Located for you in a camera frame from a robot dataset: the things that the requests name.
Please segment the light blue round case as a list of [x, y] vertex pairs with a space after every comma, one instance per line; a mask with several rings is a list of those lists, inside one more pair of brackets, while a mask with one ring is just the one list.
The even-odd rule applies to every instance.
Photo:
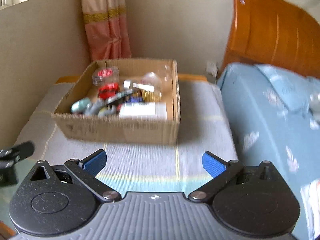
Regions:
[[73, 103], [71, 106], [72, 114], [81, 114], [92, 105], [91, 100], [89, 98], [83, 98]]

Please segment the grey hippo figurine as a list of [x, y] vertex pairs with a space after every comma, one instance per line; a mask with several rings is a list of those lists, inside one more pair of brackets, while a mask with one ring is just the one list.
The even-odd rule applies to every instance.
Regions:
[[98, 99], [95, 103], [93, 103], [84, 111], [84, 115], [97, 115], [99, 117], [105, 117], [108, 115], [116, 114], [116, 112], [117, 107], [115, 105], [107, 105], [104, 100]]

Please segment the white plastic jar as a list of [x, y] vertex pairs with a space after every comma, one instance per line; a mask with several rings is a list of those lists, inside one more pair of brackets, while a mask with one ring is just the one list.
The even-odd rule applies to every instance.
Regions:
[[167, 106], [162, 102], [125, 103], [120, 108], [119, 117], [166, 119]]

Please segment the black oval case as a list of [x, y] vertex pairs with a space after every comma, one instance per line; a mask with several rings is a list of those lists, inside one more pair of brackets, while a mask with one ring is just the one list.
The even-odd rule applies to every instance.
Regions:
[[119, 101], [120, 99], [123, 99], [127, 96], [130, 96], [132, 95], [133, 93], [135, 92], [134, 89], [128, 89], [128, 90], [124, 90], [122, 92], [119, 92], [117, 93], [116, 95], [112, 96], [112, 97], [109, 97], [107, 100], [106, 100], [106, 105], [111, 105], [117, 101]]

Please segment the red toy train block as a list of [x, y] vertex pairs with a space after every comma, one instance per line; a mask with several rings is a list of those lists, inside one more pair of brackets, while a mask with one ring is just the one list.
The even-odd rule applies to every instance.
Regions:
[[98, 97], [106, 100], [119, 92], [119, 83], [107, 83], [98, 89]]

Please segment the clear jar red lid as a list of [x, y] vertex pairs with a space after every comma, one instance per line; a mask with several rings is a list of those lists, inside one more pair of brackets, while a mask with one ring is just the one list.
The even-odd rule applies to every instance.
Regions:
[[99, 68], [92, 74], [92, 82], [95, 86], [117, 83], [118, 81], [119, 69], [116, 66]]

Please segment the clear plastic cup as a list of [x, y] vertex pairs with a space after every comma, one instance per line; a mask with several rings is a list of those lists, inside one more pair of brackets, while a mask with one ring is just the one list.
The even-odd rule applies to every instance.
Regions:
[[142, 83], [159, 87], [167, 87], [172, 81], [172, 70], [168, 65], [163, 65], [159, 70], [146, 73], [142, 79]]

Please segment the brown cardboard box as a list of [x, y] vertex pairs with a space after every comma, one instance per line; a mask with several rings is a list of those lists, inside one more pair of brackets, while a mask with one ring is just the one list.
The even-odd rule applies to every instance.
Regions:
[[[105, 118], [72, 114], [73, 103], [85, 97], [97, 98], [97, 88], [92, 75], [98, 68], [116, 66], [121, 80], [138, 79], [148, 72], [157, 72], [167, 66], [171, 70], [171, 81], [165, 86], [162, 101], [167, 107], [167, 118], [126, 118], [111, 115]], [[173, 145], [177, 140], [181, 123], [180, 91], [177, 77], [177, 62], [173, 59], [114, 59], [92, 62], [75, 85], [60, 100], [52, 118], [68, 139], [91, 142], [116, 142], [139, 144]]]

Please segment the stack of papers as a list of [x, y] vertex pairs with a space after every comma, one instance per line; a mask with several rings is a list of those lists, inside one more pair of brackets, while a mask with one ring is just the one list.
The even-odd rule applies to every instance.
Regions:
[[316, 239], [319, 236], [319, 179], [312, 181], [300, 189], [302, 196], [309, 239]]

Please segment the blue floral pillow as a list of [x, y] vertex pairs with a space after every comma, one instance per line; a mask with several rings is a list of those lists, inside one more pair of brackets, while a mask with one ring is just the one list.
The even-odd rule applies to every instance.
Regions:
[[270, 64], [255, 67], [267, 78], [283, 104], [293, 113], [308, 112], [310, 96], [319, 93], [319, 79], [301, 76]]

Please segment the wooden headboard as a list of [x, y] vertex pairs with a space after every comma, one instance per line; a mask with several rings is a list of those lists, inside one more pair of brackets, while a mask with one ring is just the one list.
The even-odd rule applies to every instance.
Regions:
[[234, 0], [221, 69], [232, 62], [271, 64], [319, 77], [319, 23], [285, 0]]

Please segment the pink curtain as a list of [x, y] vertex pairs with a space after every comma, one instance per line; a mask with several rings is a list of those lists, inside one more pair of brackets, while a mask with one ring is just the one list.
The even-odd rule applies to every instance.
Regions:
[[131, 57], [125, 0], [81, 0], [91, 59]]

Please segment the white wall charger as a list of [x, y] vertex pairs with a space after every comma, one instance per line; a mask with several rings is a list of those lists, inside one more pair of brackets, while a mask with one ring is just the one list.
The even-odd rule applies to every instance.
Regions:
[[217, 74], [218, 74], [217, 62], [208, 61], [207, 66], [206, 66], [206, 72], [209, 75], [217, 76]]

